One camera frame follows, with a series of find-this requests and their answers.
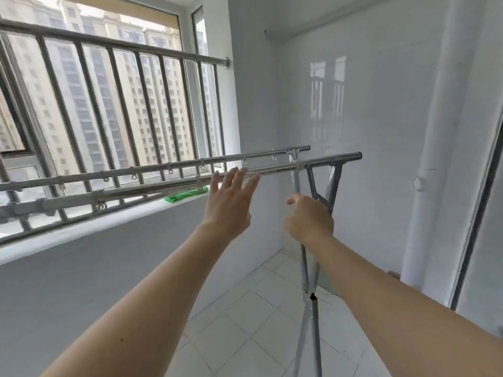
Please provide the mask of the person's right hand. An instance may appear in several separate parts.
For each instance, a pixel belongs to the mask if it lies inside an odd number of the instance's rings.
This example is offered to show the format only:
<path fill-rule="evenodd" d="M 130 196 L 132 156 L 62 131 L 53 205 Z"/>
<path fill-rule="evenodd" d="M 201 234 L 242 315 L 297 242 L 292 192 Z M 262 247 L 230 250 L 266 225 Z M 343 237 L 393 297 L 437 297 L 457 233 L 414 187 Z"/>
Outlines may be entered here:
<path fill-rule="evenodd" d="M 295 209 L 285 218 L 286 231 L 309 250 L 315 250 L 333 236 L 334 222 L 325 206 L 311 198 L 311 207 Z"/>

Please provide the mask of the person's left hand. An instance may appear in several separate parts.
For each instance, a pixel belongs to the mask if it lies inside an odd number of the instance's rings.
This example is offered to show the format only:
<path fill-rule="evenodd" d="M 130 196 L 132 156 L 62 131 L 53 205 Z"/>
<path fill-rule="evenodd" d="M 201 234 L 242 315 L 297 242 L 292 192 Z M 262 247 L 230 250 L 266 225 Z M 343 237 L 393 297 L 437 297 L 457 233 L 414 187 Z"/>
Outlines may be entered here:
<path fill-rule="evenodd" d="M 220 175 L 219 191 L 210 194 L 200 227 L 211 238 L 229 244 L 241 235 L 250 225 L 250 204 L 261 176 L 254 173 L 243 185 L 243 190 L 235 190 L 235 174 L 238 167 L 230 169 L 223 177 Z"/>

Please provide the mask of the person's right forearm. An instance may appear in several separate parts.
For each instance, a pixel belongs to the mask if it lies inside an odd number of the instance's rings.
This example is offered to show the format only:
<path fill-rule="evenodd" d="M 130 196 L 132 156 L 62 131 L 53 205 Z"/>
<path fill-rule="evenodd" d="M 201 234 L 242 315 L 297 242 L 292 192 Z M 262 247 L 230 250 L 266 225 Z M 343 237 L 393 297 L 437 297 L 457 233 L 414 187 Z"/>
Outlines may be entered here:
<path fill-rule="evenodd" d="M 503 377 L 503 341 L 332 236 L 304 240 L 392 377 Z"/>

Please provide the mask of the person's left forearm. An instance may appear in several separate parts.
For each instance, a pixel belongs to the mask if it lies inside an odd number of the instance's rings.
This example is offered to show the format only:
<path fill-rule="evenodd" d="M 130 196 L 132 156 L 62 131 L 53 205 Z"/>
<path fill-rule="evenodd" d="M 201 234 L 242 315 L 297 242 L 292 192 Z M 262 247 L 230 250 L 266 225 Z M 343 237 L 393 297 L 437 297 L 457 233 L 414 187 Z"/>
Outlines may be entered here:
<path fill-rule="evenodd" d="M 163 377 L 205 280 L 248 226 L 198 225 L 40 377 Z"/>

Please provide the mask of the green cloth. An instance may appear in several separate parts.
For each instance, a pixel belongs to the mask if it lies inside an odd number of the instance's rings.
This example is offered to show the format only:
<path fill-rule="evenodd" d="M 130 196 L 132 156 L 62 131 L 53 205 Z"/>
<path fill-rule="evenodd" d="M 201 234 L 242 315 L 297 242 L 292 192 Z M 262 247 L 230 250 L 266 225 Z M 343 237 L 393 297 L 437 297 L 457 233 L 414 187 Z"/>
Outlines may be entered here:
<path fill-rule="evenodd" d="M 166 196 L 164 198 L 164 201 L 169 202 L 169 203 L 176 203 L 179 201 L 183 201 L 187 198 L 191 198 L 194 196 L 200 196 L 204 195 L 209 192 L 209 186 L 204 186 L 200 189 L 193 189 L 193 190 L 188 190 L 188 191 L 183 191 L 180 193 L 177 193 L 173 196 Z"/>

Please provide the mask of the steel clothes drying rack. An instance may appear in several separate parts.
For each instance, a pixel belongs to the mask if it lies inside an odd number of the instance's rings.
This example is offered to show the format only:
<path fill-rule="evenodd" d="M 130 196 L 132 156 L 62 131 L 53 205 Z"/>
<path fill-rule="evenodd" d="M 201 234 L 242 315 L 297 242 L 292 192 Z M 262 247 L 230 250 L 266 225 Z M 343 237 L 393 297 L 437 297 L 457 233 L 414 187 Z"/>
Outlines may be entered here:
<path fill-rule="evenodd" d="M 309 151 L 310 146 L 297 146 L 281 150 L 259 151 L 224 155 L 219 157 L 201 158 L 195 160 L 162 163 L 148 166 L 133 166 L 124 169 L 107 170 L 100 172 L 82 173 L 68 176 L 54 176 L 36 178 L 22 181 L 9 181 L 0 183 L 0 192 L 14 194 L 28 189 L 56 187 L 64 189 L 67 184 L 75 182 L 103 180 L 104 183 L 112 182 L 114 178 L 126 176 L 132 179 L 131 183 L 119 186 L 107 186 L 98 190 L 91 190 L 69 196 L 42 197 L 28 202 L 10 202 L 0 205 L 0 223 L 4 224 L 13 219 L 27 219 L 30 215 L 44 214 L 52 216 L 60 210 L 77 208 L 89 205 L 94 209 L 92 213 L 79 215 L 65 220 L 31 228 L 20 233 L 10 234 L 0 238 L 0 246 L 5 246 L 15 241 L 24 240 L 34 235 L 48 233 L 75 224 L 92 217 L 113 213 L 117 210 L 136 206 L 146 201 L 164 198 L 165 196 L 178 195 L 189 190 L 204 189 L 210 183 L 215 164 L 222 164 L 227 169 L 230 162 L 239 161 L 243 166 L 249 159 L 272 157 L 276 160 L 278 155 L 289 155 L 290 162 L 273 164 L 251 169 L 248 177 L 254 174 L 274 175 L 291 172 L 298 174 L 307 171 L 313 197 L 321 201 L 330 213 L 335 204 L 340 173 L 344 164 L 362 159 L 361 152 L 329 155 L 322 158 L 309 160 L 294 159 L 299 152 Z M 328 197 L 323 198 L 317 191 L 313 178 L 313 169 L 320 166 L 330 166 L 330 190 Z"/>

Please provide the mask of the white window sill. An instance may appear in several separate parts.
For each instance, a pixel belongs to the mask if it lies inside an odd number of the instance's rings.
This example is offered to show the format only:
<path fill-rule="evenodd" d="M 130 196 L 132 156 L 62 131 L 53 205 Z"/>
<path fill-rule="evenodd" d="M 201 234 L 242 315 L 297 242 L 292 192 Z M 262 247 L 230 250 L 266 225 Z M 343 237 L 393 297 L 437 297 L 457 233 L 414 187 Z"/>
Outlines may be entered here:
<path fill-rule="evenodd" d="M 137 204 L 114 212 L 112 209 L 108 209 L 107 214 L 99 217 L 85 218 L 83 215 L 78 216 L 76 222 L 62 227 L 51 228 L 28 238 L 1 245 L 0 266 L 207 196 L 208 193 L 204 193 L 185 198 L 178 202 L 166 202 L 163 197 L 159 197 L 150 202 Z"/>

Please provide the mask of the white drain pipe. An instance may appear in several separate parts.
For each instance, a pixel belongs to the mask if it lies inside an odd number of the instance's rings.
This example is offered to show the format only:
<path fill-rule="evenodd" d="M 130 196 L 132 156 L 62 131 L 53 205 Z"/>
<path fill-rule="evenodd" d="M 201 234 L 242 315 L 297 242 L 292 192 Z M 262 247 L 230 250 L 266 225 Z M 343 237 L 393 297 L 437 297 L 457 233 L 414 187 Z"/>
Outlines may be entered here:
<path fill-rule="evenodd" d="M 400 278 L 401 282 L 419 292 L 424 287 L 441 199 L 487 4 L 487 0 L 448 1 L 424 144 L 415 175 L 425 177 L 428 185 L 424 192 L 414 190 Z"/>

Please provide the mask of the dark door frame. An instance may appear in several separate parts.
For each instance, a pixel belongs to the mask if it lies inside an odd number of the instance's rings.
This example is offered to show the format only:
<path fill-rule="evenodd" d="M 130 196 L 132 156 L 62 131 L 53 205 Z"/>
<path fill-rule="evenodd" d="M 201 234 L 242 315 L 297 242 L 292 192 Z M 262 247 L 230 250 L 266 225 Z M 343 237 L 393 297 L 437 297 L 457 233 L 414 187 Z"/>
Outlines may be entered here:
<path fill-rule="evenodd" d="M 474 253 L 474 248 L 478 234 L 483 223 L 485 212 L 493 190 L 496 173 L 499 169 L 501 158 L 503 156 L 503 109 L 501 110 L 494 144 L 491 150 L 488 164 L 481 184 L 481 190 L 477 197 L 473 217 L 469 226 L 466 243 L 460 258 L 459 268 L 456 274 L 453 291 L 450 298 L 449 308 L 456 311 L 461 298 L 464 282 L 467 277 L 470 262 Z"/>

